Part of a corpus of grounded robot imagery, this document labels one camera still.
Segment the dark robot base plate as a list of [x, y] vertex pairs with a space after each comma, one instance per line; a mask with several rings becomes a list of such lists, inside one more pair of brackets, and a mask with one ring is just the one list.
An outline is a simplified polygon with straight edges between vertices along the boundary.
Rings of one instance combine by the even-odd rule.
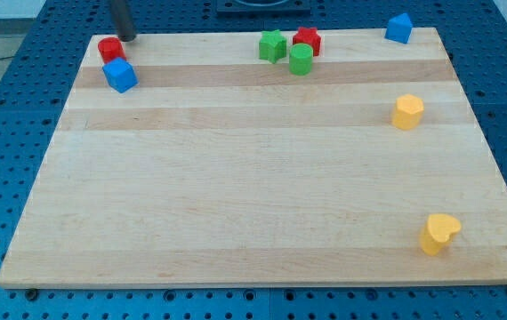
[[239, 13], [306, 13], [310, 0], [215, 0], [218, 14]]

